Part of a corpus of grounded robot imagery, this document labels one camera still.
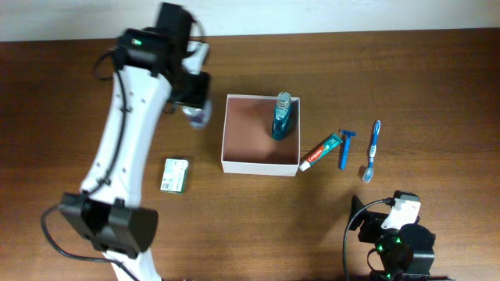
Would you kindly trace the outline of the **green white soap box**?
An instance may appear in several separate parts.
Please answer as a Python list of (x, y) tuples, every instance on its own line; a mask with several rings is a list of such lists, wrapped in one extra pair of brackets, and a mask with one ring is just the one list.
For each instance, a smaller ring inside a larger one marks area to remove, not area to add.
[(162, 174), (162, 192), (182, 194), (187, 177), (189, 162), (186, 159), (167, 158)]

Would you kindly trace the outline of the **teal mouthwash bottle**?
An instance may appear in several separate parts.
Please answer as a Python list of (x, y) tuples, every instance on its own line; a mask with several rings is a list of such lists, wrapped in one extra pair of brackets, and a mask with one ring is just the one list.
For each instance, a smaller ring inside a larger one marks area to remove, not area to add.
[(291, 95), (288, 92), (281, 92), (277, 95), (275, 104), (273, 125), (272, 125), (272, 138), (275, 140), (282, 140), (285, 138), (288, 131), (288, 121), (292, 111)]

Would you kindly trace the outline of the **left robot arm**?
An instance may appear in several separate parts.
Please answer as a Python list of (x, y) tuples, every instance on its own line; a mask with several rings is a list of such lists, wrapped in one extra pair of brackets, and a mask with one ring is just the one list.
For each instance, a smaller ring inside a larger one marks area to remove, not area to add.
[(120, 280), (159, 279), (151, 252), (159, 215), (141, 206), (142, 178), (159, 117), (208, 106), (210, 76), (202, 67), (209, 45), (191, 38), (195, 23), (184, 7), (165, 2), (154, 26), (118, 37), (97, 155), (79, 192), (56, 205)]

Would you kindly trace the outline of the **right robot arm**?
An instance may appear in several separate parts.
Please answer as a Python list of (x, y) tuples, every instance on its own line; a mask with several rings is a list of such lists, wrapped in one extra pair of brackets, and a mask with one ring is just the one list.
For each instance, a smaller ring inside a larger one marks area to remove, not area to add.
[(417, 195), (400, 190), (366, 205), (354, 195), (343, 236), (345, 276), (349, 277), (348, 232), (358, 230), (358, 240), (373, 245), (369, 253), (378, 254), (383, 265), (381, 270), (371, 268), (370, 280), (429, 280), (436, 236), (419, 224), (420, 206)]

